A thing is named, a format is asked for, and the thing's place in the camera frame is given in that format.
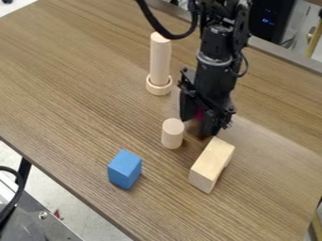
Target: wood grain surface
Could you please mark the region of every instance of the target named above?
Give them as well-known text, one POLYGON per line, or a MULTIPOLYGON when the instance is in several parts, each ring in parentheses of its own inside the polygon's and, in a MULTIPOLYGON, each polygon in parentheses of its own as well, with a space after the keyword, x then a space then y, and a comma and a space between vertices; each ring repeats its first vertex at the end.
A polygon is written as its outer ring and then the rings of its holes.
POLYGON ((312 4, 316 4, 316 5, 319 5, 319 6, 322 6, 322 0, 306 0, 312 4))
MULTIPOLYGON (((220 134, 236 151, 205 195, 187 176, 206 142, 160 143, 176 110, 145 89, 151 32, 131 0, 39 1, 2 18, 1 138, 134 239, 301 240, 322 194, 311 151, 322 153, 321 77, 246 51, 250 73, 234 92, 242 117, 220 134), (106 178, 120 148, 143 159, 131 191, 106 178)), ((174 79, 198 46, 198 33, 173 43, 174 79)))

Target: black cable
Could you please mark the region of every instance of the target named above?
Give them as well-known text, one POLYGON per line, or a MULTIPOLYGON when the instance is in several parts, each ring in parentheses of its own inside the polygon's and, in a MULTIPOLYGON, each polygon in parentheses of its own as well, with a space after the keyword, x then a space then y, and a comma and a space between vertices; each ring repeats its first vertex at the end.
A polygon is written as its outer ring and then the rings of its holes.
POLYGON ((18 190, 15 193, 14 197, 5 206, 5 208, 0 211, 0 227, 2 227, 2 225, 7 220, 8 216, 11 214, 12 210, 14 209, 15 205, 18 203, 20 197, 23 195, 23 192, 24 192, 24 179, 19 174, 19 172, 17 172, 14 169, 10 169, 10 168, 7 168, 7 167, 0 166, 0 170, 9 172, 9 173, 13 174, 14 176, 16 176, 17 184, 18 184, 18 190))
POLYGON ((229 68, 229 69, 230 69, 230 71, 231 71, 232 76, 233 76, 233 77, 236 77, 236 78, 241 78, 241 77, 243 77, 243 76, 244 76, 244 75, 249 71, 249 68, 250 68, 249 61, 246 59, 246 57, 244 56, 244 54, 243 54, 242 52, 240 52, 240 54, 239 54, 239 55, 241 56, 241 60, 236 60, 237 62, 235 63, 235 66, 237 67, 237 69, 239 69, 239 68, 240 68, 240 66, 241 66, 241 62, 242 62, 242 60, 244 60, 244 61, 245 61, 245 66, 246 66, 246 68, 245 68, 245 70, 244 70, 242 73, 235 72, 235 71, 233 70, 233 68, 229 68))
POLYGON ((285 40, 284 42, 280 43, 280 46, 283 46, 283 45, 285 45, 285 43, 288 43, 288 42, 290 42, 290 41, 292 41, 292 43, 293 43, 293 41, 295 40, 296 36, 297 36, 297 35, 294 35, 291 39, 289 39, 289 40, 285 40))
POLYGON ((188 8, 189 8, 189 11, 191 12, 191 26, 184 34, 179 34, 179 35, 174 35, 170 33, 163 25, 160 24, 160 22, 154 17, 153 13, 150 11, 145 0, 136 0, 136 1, 139 7, 141 8, 144 16, 149 21, 150 25, 154 28, 154 30, 168 40, 183 39, 189 36, 190 34, 192 34, 198 26, 199 14, 198 14, 195 0, 189 0, 188 2, 188 8))

